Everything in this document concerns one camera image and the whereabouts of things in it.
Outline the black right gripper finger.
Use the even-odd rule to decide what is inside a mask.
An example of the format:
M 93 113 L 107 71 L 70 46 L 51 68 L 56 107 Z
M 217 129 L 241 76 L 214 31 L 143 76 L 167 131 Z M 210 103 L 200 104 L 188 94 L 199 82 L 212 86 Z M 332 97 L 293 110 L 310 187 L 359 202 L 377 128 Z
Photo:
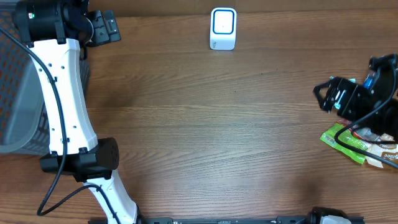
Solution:
M 313 93 L 318 101 L 320 109 L 330 113 L 335 104 L 335 90 L 333 88 L 327 89 L 324 96 L 321 94 L 321 90 L 321 88 L 315 88 Z
M 327 82 L 321 83 L 321 84 L 315 86 L 313 89 L 313 92 L 319 93 L 321 89 L 329 88 L 331 85 L 335 85 L 336 83 L 338 83 L 339 80 L 340 80 L 340 77 L 335 77 L 335 78 L 329 79 Z

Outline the beige foil snack pouch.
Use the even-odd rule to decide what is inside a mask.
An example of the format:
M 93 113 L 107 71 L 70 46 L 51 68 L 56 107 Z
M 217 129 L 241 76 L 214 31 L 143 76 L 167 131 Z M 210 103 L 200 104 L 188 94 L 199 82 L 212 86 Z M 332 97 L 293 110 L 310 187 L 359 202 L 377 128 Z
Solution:
M 393 141 L 394 140 L 394 138 L 388 134 L 383 134 L 381 136 L 379 136 L 377 134 L 370 134 L 369 136 L 366 136 L 366 138 L 368 141 Z M 396 144 L 371 144 L 366 151 L 397 164 L 397 145 Z M 380 169 L 392 169 L 391 166 L 385 165 L 382 162 L 377 161 L 370 157 L 366 157 L 366 162 L 370 166 L 377 167 Z

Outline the mint green snack packet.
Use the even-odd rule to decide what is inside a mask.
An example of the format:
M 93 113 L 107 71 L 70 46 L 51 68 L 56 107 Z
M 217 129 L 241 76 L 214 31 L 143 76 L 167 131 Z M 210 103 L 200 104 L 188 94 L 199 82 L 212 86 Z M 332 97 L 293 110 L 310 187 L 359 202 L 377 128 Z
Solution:
M 341 85 L 340 84 L 341 82 L 342 80 L 336 83 L 337 93 L 334 97 L 334 105 L 333 105 L 334 109 L 336 110 L 339 110 L 341 108 L 341 101 L 346 94 L 346 85 L 344 83 Z

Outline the blue snack bar wrapper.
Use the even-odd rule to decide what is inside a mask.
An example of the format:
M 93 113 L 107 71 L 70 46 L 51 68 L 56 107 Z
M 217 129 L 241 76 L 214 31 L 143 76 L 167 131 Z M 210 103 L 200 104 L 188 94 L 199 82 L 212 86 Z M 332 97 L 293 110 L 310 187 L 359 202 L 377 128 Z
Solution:
M 373 85 L 374 85 L 374 73 L 368 73 L 363 83 L 363 87 L 369 90 Z

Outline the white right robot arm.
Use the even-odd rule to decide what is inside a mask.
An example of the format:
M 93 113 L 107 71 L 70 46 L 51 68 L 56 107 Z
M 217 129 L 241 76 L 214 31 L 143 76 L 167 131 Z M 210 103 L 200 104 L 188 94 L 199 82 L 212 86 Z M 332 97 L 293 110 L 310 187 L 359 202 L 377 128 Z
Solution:
M 313 89 L 321 110 L 330 112 L 337 106 L 337 115 L 351 122 L 371 129 L 376 134 L 397 137 L 397 100 L 391 98 L 383 108 L 363 119 L 395 93 L 392 89 L 394 76 L 391 72 L 376 74 L 362 85 L 348 79 L 335 77 Z

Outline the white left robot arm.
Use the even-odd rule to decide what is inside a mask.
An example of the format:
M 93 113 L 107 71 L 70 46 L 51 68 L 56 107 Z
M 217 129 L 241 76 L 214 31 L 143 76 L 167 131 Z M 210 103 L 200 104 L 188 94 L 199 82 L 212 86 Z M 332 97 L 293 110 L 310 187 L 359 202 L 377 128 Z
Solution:
M 90 11 L 88 1 L 19 1 L 13 13 L 18 46 L 34 61 L 49 121 L 49 152 L 40 167 L 70 175 L 97 199 L 106 223 L 142 223 L 118 173 L 114 138 L 97 137 L 90 123 L 80 62 L 87 48 L 120 40 L 114 13 Z

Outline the white barcode scanner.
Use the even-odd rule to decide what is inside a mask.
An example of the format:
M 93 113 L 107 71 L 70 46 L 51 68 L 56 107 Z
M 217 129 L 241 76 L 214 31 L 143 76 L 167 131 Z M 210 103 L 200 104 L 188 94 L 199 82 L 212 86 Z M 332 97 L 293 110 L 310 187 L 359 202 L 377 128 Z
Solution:
M 237 13 L 231 7 L 216 7 L 211 12 L 210 49 L 233 50 L 236 44 Z

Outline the grey plastic mesh basket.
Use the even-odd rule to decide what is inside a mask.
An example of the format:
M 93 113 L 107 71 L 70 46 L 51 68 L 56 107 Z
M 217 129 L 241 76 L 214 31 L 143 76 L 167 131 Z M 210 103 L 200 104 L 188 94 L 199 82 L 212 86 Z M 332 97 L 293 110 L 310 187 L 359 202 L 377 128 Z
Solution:
M 49 121 L 34 61 L 17 44 L 19 32 L 13 23 L 17 3 L 1 3 L 1 152 L 44 155 L 49 152 Z M 80 62 L 84 95 L 89 74 L 84 59 Z

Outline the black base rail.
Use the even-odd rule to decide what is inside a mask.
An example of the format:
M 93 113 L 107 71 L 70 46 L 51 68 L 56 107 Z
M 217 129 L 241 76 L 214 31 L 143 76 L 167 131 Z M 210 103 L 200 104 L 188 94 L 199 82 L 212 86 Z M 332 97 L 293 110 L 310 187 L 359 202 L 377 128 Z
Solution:
M 313 207 L 307 215 L 278 216 L 275 218 L 214 218 L 214 219 L 173 219 L 144 218 L 139 215 L 138 224 L 322 224 L 351 223 L 365 224 L 364 217 L 349 217 L 342 210 Z

